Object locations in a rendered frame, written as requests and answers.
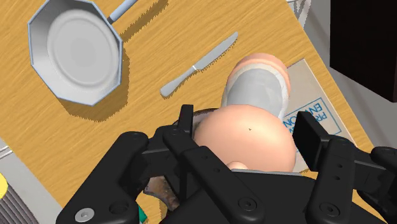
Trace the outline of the beige envelope with blue print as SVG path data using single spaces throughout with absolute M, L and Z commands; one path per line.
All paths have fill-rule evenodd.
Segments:
M 284 126 L 293 132 L 297 113 L 308 111 L 329 133 L 353 140 L 338 113 L 335 111 L 305 59 L 288 67 L 291 92 L 288 108 L 282 119 Z

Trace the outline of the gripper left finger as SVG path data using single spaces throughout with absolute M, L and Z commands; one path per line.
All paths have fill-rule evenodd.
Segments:
M 263 202 L 209 148 L 192 139 L 193 107 L 149 138 L 124 132 L 55 224 L 141 224 L 137 196 L 150 178 L 177 179 L 181 205 L 160 224 L 264 224 Z

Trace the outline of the dark cabinet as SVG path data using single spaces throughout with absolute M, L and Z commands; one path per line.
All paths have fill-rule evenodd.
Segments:
M 330 67 L 397 102 L 397 0 L 331 0 Z

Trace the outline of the wooden table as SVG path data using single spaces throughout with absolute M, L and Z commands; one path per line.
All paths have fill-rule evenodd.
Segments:
M 45 0 L 0 0 L 0 138 L 65 205 L 115 139 L 152 135 L 182 104 L 219 106 L 235 64 L 267 52 L 305 59 L 363 151 L 373 144 L 286 0 L 138 0 L 114 23 L 124 47 L 122 84 L 94 107 L 58 100 L 31 67 L 27 23 Z M 160 89 L 235 31 L 235 43 L 168 97 Z

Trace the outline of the rusty brown round object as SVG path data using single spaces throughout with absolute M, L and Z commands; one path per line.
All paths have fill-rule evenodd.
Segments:
M 195 111 L 193 113 L 192 135 L 195 134 L 195 131 L 201 121 L 215 110 L 216 108 L 207 108 Z M 179 199 L 177 197 L 178 192 L 178 176 L 152 177 L 143 190 L 143 193 L 146 195 L 150 195 L 161 200 L 167 206 L 168 212 L 172 212 L 179 206 Z

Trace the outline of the white octagonal pan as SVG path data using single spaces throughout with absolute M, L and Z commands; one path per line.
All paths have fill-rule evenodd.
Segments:
M 89 0 L 46 0 L 29 20 L 31 66 L 55 97 L 93 106 L 122 81 L 123 41 L 112 24 L 137 0 L 110 16 Z

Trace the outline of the silver table knife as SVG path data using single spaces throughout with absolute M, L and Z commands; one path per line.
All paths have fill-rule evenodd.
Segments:
M 189 78 L 193 73 L 201 71 L 208 67 L 212 62 L 218 59 L 223 53 L 225 53 L 237 40 L 238 32 L 235 31 L 229 37 L 224 39 L 221 43 L 215 46 L 210 52 L 198 60 L 194 65 L 192 65 L 187 71 L 175 78 L 174 80 L 168 82 L 160 89 L 160 95 L 162 97 L 170 96 L 177 88 Z

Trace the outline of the peach and grey figure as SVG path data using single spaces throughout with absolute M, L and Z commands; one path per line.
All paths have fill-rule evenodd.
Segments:
M 230 73 L 220 108 L 199 123 L 193 139 L 230 169 L 291 172 L 296 146 L 282 123 L 290 92 L 280 59 L 268 53 L 246 56 Z

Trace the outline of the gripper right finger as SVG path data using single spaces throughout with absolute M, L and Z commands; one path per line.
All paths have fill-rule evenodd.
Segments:
M 371 153 L 327 133 L 308 111 L 296 116 L 293 139 L 308 168 L 317 173 L 307 208 L 307 224 L 360 224 L 352 193 L 371 205 L 387 224 L 397 224 L 397 150 Z

